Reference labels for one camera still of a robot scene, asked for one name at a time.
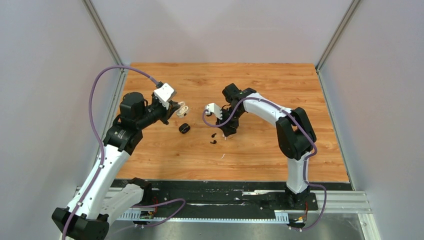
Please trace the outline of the white earbud charging case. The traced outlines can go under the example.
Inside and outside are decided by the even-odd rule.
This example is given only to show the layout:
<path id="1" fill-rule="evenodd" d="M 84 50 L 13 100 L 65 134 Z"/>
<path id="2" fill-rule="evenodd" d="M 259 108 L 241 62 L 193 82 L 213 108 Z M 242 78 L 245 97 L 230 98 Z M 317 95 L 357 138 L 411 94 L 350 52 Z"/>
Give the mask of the white earbud charging case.
<path id="1" fill-rule="evenodd" d="M 181 101 L 178 103 L 179 105 L 179 109 L 175 112 L 176 116 L 179 118 L 184 118 L 185 116 L 187 116 L 187 114 L 190 111 L 189 106 L 186 104 L 185 101 Z"/>

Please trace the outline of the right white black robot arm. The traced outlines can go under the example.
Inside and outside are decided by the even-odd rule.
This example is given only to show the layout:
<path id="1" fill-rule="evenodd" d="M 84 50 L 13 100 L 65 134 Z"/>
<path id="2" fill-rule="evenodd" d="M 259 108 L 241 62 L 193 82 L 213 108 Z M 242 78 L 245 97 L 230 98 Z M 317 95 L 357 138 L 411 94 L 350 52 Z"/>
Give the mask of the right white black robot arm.
<path id="1" fill-rule="evenodd" d="M 216 103 L 205 106 L 204 116 L 215 115 L 214 128 L 219 128 L 225 137 L 237 133 L 239 119 L 250 113 L 270 123 L 276 129 L 278 147 L 287 157 L 288 179 L 286 181 L 286 204 L 298 209 L 306 201 L 310 191 L 308 164 L 317 152 L 317 137 L 306 111 L 278 105 L 252 88 L 239 89 L 231 83 L 222 91 L 228 108 Z"/>

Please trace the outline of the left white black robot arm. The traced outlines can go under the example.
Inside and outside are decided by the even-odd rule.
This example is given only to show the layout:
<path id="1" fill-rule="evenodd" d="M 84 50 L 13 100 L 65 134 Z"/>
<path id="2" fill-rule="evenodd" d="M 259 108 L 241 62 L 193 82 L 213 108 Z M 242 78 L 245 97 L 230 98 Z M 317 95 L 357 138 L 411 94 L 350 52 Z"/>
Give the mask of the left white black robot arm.
<path id="1" fill-rule="evenodd" d="M 100 155 L 87 179 L 66 207 L 58 207 L 51 218 L 62 238 L 103 240 L 110 226 L 132 206 L 149 206 L 153 201 L 150 182 L 134 178 L 120 192 L 105 200 L 117 173 L 143 138 L 142 130 L 161 121 L 168 124 L 176 113 L 187 114 L 184 101 L 163 102 L 155 93 L 148 102 L 140 92 L 124 95 L 119 114 L 100 142 Z"/>

